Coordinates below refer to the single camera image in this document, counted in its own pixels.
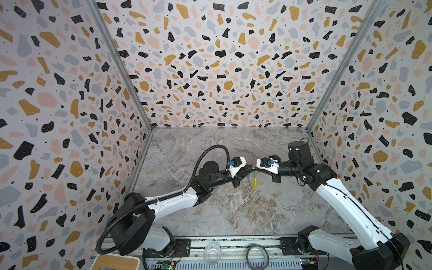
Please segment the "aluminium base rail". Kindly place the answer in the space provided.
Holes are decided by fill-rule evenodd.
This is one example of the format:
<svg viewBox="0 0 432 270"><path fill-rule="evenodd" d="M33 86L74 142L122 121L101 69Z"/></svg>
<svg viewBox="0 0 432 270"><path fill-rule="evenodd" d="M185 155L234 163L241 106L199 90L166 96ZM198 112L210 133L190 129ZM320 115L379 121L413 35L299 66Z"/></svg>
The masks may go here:
<svg viewBox="0 0 432 270"><path fill-rule="evenodd" d="M346 261L323 251L302 254L298 250L297 235L265 236L186 236L178 237L173 253L161 257L159 252L139 248L125 255L141 260L147 270L351 270ZM222 257L216 265L208 265L203 258L205 247L217 244Z"/></svg>

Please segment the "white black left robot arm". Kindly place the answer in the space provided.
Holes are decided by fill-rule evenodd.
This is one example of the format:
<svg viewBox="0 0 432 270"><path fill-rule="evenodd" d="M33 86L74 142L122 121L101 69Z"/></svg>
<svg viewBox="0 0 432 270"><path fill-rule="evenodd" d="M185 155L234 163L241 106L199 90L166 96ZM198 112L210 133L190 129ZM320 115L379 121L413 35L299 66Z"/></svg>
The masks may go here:
<svg viewBox="0 0 432 270"><path fill-rule="evenodd" d="M173 253L176 239L166 227L158 227L155 222L177 211L193 208L205 202L215 187L240 182L253 171L241 158L241 164L228 163L229 168L219 170L216 162L206 162L198 174L192 178L187 191L176 191L155 198L144 198L139 193L129 194L124 204L109 221L118 221L109 232L115 250L120 255L128 255L139 248L151 249L167 257Z"/></svg>

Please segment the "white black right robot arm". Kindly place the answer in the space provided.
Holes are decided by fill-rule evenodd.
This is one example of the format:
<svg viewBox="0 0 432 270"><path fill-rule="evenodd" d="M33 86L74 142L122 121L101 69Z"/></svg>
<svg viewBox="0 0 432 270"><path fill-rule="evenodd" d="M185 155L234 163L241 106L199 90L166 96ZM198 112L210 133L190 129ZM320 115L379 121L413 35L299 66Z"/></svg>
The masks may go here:
<svg viewBox="0 0 432 270"><path fill-rule="evenodd" d="M298 250L303 254L322 251L350 263L357 270L395 270L403 267L410 246L403 233L393 233L345 188L337 174L325 163L315 163L309 145L300 140L288 144L289 159L277 155L256 161L255 169L272 176L294 177L325 199L350 227L356 238L343 238L308 226L298 232Z"/></svg>

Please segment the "aluminium corner post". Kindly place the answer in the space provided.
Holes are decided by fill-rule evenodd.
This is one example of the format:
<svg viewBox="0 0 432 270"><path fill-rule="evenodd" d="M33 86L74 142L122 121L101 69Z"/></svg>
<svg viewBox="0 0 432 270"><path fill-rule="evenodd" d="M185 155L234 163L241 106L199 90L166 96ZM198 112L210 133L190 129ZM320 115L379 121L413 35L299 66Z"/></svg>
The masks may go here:
<svg viewBox="0 0 432 270"><path fill-rule="evenodd" d="M113 42L113 39L109 33L109 29L106 26L106 24L104 23L103 20L103 16L99 11L99 8L97 6L97 2L96 1L92 1L92 0L86 0L85 4L87 6L87 9L90 12L91 18L95 23L96 28L98 29L98 31L101 34L101 37L103 39L104 44L106 45L108 52L116 66L117 71L120 74L121 79L123 80L123 82L126 85L126 89L128 90L130 97L132 98L132 101L140 115L140 118L142 119L144 128L146 131L148 132L152 132L153 128L148 120L148 117L145 113L144 107L142 106L140 99L135 91L135 88L133 86L133 83L127 73L127 70L124 66L124 64L122 63L121 59L120 59L120 55L119 52L117 50L117 48L115 47L115 44Z"/></svg>
<svg viewBox="0 0 432 270"><path fill-rule="evenodd" d="M331 80L327 90L323 94L320 99L320 102L312 115L312 118L307 125L306 131L308 135L311 135L314 126L317 124L319 118L321 117L322 112L325 109L326 103L331 98L333 92L335 91L338 83L340 82L346 68L349 66L352 59L355 57L357 50L362 45L363 40L365 39L366 34L368 33L370 27L374 23L375 19L378 17L379 13L383 10L386 5L386 0L376 0L372 1L370 8L367 10L364 20L359 27L359 30L356 33L356 36L353 38L350 47L348 48L345 56L343 57L339 67L336 69L335 75Z"/></svg>

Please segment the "clear glass bowl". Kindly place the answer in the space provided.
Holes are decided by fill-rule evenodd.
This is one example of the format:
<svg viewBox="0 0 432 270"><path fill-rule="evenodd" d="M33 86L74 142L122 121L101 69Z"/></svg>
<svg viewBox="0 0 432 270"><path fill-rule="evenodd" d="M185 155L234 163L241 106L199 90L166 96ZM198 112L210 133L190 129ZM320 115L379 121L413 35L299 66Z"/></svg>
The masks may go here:
<svg viewBox="0 0 432 270"><path fill-rule="evenodd" d="M203 251L203 258L210 266L216 265L222 257L221 248L215 244L208 244Z"/></svg>

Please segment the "wooden tray white rim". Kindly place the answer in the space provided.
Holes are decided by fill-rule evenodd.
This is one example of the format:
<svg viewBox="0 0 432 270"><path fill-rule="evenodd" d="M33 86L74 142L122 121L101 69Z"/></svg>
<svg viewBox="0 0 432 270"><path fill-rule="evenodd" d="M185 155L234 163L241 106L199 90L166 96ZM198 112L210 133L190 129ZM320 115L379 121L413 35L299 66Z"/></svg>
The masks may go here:
<svg viewBox="0 0 432 270"><path fill-rule="evenodd" d="M90 270L142 270L141 260L118 254L98 255Z"/></svg>

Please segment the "aluminium corner post right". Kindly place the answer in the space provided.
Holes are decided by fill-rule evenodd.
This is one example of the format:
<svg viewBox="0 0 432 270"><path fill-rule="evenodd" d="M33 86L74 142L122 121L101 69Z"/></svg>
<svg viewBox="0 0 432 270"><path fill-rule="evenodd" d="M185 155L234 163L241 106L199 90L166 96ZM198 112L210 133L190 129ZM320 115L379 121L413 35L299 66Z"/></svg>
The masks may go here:
<svg viewBox="0 0 432 270"><path fill-rule="evenodd" d="M336 69L335 75L331 80L327 90L323 94L320 99L320 102L312 115L312 118L307 125L306 131L308 135L311 135L314 126L317 124L319 118L321 117L322 112L325 109L326 103L331 98L333 92L335 91L338 83L340 82L346 68L349 66L352 59L355 57L357 50L362 45L363 40L365 39L366 34L368 33L370 27L374 23L375 19L378 17L379 13L383 10L386 5L386 0L376 0L372 1L370 8L367 10L364 20L359 27L359 30L356 33L356 36L353 38L350 47L348 48L345 56L343 57L339 67Z"/></svg>

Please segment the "aluminium corner post left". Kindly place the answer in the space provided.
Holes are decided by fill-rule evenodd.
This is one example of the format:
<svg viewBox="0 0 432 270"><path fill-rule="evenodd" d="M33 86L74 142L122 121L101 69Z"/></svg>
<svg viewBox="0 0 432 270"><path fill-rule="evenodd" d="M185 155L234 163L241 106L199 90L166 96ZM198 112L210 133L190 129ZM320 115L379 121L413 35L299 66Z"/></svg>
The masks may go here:
<svg viewBox="0 0 432 270"><path fill-rule="evenodd" d="M101 34L101 37L103 39L104 44L106 45L108 52L116 66L117 71L120 74L121 79L123 80L123 82L126 85L126 89L128 90L130 97L132 98L132 101L140 115L140 118L142 119L144 128L146 131L148 132L152 132L153 128L148 120L148 117L145 113L144 107L142 106L140 99L135 91L135 88L133 86L133 83L127 73L127 70L124 66L124 64L122 63L121 59L120 59L120 55L119 52L117 50L117 48L115 47L115 44L113 42L113 39L109 33L109 29L106 26L106 24L104 23L103 20L103 16L99 11L99 8L97 6L97 2L96 1L92 1L92 0L86 0L85 4L87 6L87 9L90 12L91 18L95 23L96 28L98 29L98 31Z"/></svg>

